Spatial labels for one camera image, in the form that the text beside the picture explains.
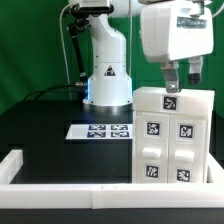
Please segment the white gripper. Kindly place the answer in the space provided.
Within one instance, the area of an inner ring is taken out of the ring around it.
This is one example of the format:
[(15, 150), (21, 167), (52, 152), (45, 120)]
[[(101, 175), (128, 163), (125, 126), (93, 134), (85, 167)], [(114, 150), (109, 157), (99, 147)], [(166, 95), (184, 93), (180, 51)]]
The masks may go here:
[(198, 85), (203, 67), (201, 55), (213, 51), (211, 11), (204, 8), (203, 15), (194, 16), (195, 8), (191, 1), (166, 1), (145, 5), (140, 14), (144, 55), (149, 62), (161, 62), (167, 93), (180, 91), (175, 60), (190, 58), (188, 83)]

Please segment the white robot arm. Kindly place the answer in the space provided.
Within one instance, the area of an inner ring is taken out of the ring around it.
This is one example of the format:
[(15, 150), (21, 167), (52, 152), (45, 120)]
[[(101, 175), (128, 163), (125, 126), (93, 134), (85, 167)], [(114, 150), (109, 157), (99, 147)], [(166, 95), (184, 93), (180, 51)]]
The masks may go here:
[(196, 59), (213, 51), (212, 0), (68, 0), (75, 26), (90, 31), (93, 74), (87, 79), (85, 107), (119, 111), (133, 103), (126, 72), (126, 39), (108, 19), (138, 15), (143, 53), (159, 63), (168, 93), (181, 91), (177, 62), (190, 61), (189, 78), (200, 80)]

